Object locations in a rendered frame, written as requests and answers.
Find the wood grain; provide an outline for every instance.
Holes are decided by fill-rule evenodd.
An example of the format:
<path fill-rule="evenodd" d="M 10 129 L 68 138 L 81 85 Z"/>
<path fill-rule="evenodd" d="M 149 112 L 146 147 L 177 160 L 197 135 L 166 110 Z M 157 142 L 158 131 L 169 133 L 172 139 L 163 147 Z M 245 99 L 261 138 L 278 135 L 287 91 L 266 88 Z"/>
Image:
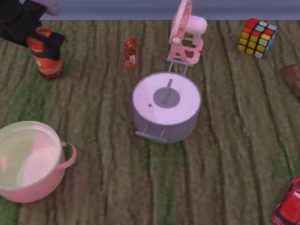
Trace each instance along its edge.
<path fill-rule="evenodd" d="M 79 151 L 49 197 L 22 206 L 1 199 L 0 224 L 271 224 L 299 172 L 300 104 L 279 71 L 299 63 L 300 22 L 269 22 L 279 32 L 258 60 L 233 50 L 244 21 L 209 21 L 201 60 L 187 71 L 202 91 L 198 126 L 166 146 L 134 135 L 131 94 L 141 78 L 168 69 L 170 22 L 44 22 L 68 39 L 66 74 L 52 82 L 28 51 L 0 42 L 0 124 L 45 122 Z M 131 37 L 135 70 L 123 62 Z"/>

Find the gray wall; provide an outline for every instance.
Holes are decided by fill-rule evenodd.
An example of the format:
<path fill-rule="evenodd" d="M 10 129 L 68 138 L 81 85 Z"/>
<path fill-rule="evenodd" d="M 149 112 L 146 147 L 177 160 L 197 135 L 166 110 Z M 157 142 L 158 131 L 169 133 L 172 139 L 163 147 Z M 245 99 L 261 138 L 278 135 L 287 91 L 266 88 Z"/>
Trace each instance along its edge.
<path fill-rule="evenodd" d="M 58 0 L 61 14 L 44 19 L 170 20 L 180 0 Z M 192 0 L 194 14 L 210 20 L 300 19 L 300 0 Z"/>

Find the cup handle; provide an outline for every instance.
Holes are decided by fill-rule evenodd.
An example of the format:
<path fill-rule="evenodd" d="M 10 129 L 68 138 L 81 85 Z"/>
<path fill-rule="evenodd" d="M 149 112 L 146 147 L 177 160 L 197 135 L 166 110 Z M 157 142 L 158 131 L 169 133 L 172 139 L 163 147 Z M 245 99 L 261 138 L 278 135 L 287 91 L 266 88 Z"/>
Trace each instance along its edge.
<path fill-rule="evenodd" d="M 63 170 L 63 169 L 66 169 L 66 168 L 70 167 L 71 165 L 74 164 L 74 162 L 76 161 L 76 158 L 77 158 L 77 150 L 76 150 L 76 148 L 72 144 L 66 143 L 66 142 L 62 142 L 61 145 L 62 145 L 63 148 L 66 147 L 66 146 L 68 146 L 68 145 L 70 145 L 72 147 L 73 153 L 72 153 L 72 156 L 71 156 L 70 159 L 68 159 L 66 162 L 64 162 L 62 164 L 59 164 L 57 166 L 57 169 L 59 169 L 59 170 Z"/>

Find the pink cup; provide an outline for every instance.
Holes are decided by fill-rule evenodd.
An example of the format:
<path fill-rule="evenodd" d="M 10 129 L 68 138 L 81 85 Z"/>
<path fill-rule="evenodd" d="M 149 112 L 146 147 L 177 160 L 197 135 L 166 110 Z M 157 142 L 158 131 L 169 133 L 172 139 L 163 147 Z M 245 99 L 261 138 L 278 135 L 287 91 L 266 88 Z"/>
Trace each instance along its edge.
<path fill-rule="evenodd" d="M 45 143 L 43 143 L 43 139 L 40 138 L 41 136 L 35 135 L 35 138 L 30 142 L 28 141 L 28 135 L 29 137 L 31 132 L 43 132 L 43 135 L 46 134 L 47 137 L 51 139 L 51 143 L 53 144 L 51 148 L 48 148 L 46 150 L 49 150 L 48 153 L 51 153 L 52 160 L 49 160 L 50 163 L 45 165 L 45 168 L 47 167 L 48 170 L 45 170 L 43 168 L 42 160 L 36 160 L 38 158 L 31 157 L 33 155 L 35 156 L 44 156 L 43 160 L 47 160 L 47 152 L 39 152 L 43 147 L 45 146 Z M 17 146 L 18 137 L 20 137 L 20 140 L 22 138 L 24 139 L 24 143 L 32 143 L 32 151 L 29 152 L 29 154 L 25 154 L 24 152 L 26 149 L 24 144 L 22 146 Z M 8 141 L 10 138 L 15 139 L 16 141 Z M 68 144 L 72 146 L 73 154 L 69 160 L 65 160 L 65 154 L 62 151 L 63 147 L 65 147 L 67 144 L 64 142 L 61 142 L 58 135 L 55 133 L 55 131 L 49 127 L 46 124 L 36 122 L 36 121 L 23 121 L 18 123 L 13 123 L 11 125 L 8 125 L 0 130 L 0 195 L 10 201 L 13 201 L 15 203 L 31 203 L 35 202 L 37 200 L 40 200 L 42 198 L 45 198 L 48 196 L 51 192 L 53 192 L 56 187 L 60 184 L 62 181 L 65 169 L 70 167 L 77 158 L 77 151 L 75 147 L 71 144 Z M 20 158 L 26 158 L 24 160 L 24 165 L 19 163 Z M 29 182 L 26 181 L 25 178 L 22 178 L 23 184 L 17 185 L 17 181 L 15 185 L 5 185 L 3 183 L 6 176 L 6 172 L 9 171 L 10 168 L 18 168 L 17 171 L 18 174 L 21 174 L 21 176 L 26 175 L 26 179 L 32 180 L 32 177 L 36 176 L 34 173 L 39 173 L 38 171 L 44 170 L 45 175 L 43 177 L 40 177 L 35 182 Z M 13 179 L 15 178 L 17 180 L 17 177 L 20 177 L 20 175 L 17 176 L 11 176 Z"/>

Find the pot lid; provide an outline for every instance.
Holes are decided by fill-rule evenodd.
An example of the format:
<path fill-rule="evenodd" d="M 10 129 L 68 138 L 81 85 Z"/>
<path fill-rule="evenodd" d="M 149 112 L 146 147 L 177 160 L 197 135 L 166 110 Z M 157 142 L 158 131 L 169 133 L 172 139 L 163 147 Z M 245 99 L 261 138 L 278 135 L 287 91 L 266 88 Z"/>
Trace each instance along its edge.
<path fill-rule="evenodd" d="M 146 120 L 175 125 L 198 113 L 201 94 L 190 79 L 170 72 L 151 74 L 135 87 L 133 104 Z"/>

